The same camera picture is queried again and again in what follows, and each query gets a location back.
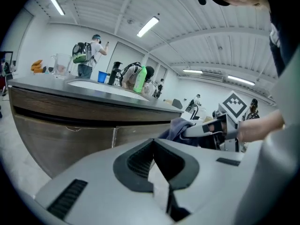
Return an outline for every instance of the gray rag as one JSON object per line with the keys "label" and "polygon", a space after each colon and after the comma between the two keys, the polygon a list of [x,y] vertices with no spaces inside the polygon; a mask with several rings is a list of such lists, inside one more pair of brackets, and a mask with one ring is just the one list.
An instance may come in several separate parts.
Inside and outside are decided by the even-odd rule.
{"label": "gray rag", "polygon": [[163,132],[158,138],[198,147],[199,141],[197,138],[184,138],[181,135],[187,128],[192,126],[193,123],[183,118],[175,118],[171,121],[170,128]]}

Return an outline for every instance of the countertop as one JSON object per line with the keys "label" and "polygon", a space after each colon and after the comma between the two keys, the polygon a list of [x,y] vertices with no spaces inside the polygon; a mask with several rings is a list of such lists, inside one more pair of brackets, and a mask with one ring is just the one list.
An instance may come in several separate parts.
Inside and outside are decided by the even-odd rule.
{"label": "countertop", "polygon": [[68,82],[75,81],[75,80],[97,83],[89,79],[74,78],[74,77],[60,79],[60,78],[55,78],[53,75],[42,74],[42,75],[27,76],[27,77],[9,80],[8,84],[16,88],[28,89],[36,92],[48,93],[48,94],[63,96],[68,98],[77,98],[81,100],[88,100],[88,101],[94,101],[94,102],[105,103],[105,104],[160,110],[160,111],[167,111],[173,113],[183,113],[182,110],[173,107],[166,102],[160,101],[154,97],[151,98],[150,101],[143,101],[136,98],[125,97],[125,96],[97,91],[93,89],[76,87],[68,84]]}

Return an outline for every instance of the floor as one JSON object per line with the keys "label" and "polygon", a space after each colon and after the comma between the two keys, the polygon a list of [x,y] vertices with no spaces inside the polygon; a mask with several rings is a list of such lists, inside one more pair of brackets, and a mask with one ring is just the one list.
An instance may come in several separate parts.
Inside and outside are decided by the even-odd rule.
{"label": "floor", "polygon": [[0,155],[6,173],[15,188],[30,196],[46,184],[50,177],[37,165],[23,144],[10,110],[9,97],[0,97]]}

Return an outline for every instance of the green bottle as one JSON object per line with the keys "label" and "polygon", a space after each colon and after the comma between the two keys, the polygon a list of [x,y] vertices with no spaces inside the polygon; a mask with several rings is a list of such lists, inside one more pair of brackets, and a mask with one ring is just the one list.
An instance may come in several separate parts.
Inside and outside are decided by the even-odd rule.
{"label": "green bottle", "polygon": [[135,87],[133,88],[133,91],[141,93],[144,82],[145,82],[146,75],[147,75],[147,69],[145,66],[142,66],[141,71],[139,72],[139,74],[136,77]]}

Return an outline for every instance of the jeans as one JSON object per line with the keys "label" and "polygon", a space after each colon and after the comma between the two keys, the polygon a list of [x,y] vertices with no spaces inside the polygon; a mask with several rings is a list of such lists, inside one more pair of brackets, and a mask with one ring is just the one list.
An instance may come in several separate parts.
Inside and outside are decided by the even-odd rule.
{"label": "jeans", "polygon": [[85,64],[78,64],[77,71],[79,77],[90,79],[90,76],[92,75],[92,70],[92,67],[89,67]]}

